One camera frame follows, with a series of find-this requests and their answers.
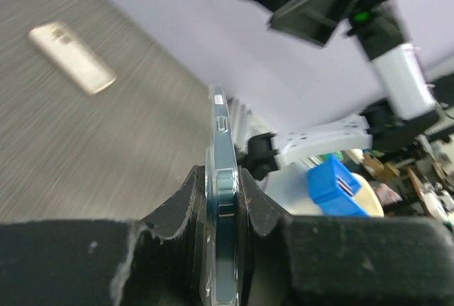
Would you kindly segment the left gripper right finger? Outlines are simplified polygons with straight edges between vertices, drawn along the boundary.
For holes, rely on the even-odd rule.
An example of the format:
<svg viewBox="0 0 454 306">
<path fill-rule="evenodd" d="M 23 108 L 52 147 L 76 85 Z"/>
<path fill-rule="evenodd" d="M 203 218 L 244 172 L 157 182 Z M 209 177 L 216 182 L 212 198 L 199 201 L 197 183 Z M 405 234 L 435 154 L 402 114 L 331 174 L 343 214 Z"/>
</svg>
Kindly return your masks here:
<svg viewBox="0 0 454 306">
<path fill-rule="evenodd" d="M 240 171 L 242 305 L 452 305 L 453 235 L 426 217 L 294 216 Z"/>
</svg>

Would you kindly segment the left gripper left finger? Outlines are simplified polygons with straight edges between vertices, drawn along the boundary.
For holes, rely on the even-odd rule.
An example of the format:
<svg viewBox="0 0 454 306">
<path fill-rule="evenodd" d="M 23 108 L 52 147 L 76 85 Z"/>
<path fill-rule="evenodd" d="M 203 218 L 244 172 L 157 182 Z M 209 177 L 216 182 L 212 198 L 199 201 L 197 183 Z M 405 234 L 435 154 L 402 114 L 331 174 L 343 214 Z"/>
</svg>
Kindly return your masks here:
<svg viewBox="0 0 454 306">
<path fill-rule="evenodd" d="M 200 305 L 204 173 L 142 219 L 1 225 L 2 305 Z"/>
</svg>

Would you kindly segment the clear phone case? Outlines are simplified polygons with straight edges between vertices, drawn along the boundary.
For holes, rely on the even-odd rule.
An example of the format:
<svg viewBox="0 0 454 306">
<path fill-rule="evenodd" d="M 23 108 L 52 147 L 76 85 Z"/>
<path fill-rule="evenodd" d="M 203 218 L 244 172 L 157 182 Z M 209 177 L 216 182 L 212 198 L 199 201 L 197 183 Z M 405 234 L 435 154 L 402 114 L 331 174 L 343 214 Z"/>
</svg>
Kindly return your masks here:
<svg viewBox="0 0 454 306">
<path fill-rule="evenodd" d="M 209 98 L 211 104 L 211 135 L 210 146 L 206 150 L 206 165 L 205 165 L 205 197 L 207 211 L 207 196 L 206 188 L 208 185 L 209 175 L 215 170 L 236 169 L 238 165 L 236 160 L 236 152 L 231 136 L 231 122 L 228 113 L 228 103 L 225 92 L 221 85 L 209 87 Z M 208 259 L 207 254 L 207 215 L 204 226 L 204 254 L 203 266 L 201 270 L 200 295 L 204 305 L 209 305 L 206 301 L 206 264 Z"/>
</svg>

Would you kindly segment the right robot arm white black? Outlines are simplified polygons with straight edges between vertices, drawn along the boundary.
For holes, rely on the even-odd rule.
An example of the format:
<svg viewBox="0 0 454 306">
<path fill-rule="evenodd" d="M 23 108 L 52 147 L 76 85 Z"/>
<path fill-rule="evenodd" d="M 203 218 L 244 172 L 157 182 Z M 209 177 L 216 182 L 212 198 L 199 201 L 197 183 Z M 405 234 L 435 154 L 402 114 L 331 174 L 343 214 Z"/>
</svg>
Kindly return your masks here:
<svg viewBox="0 0 454 306">
<path fill-rule="evenodd" d="M 325 46 L 342 21 L 358 40 L 387 96 L 358 114 L 286 136 L 262 133 L 247 141 L 245 107 L 231 100 L 238 164 L 257 180 L 299 160 L 335 151 L 403 148 L 439 120 L 438 103 L 391 0 L 250 0 L 271 12 L 270 28 Z"/>
</svg>

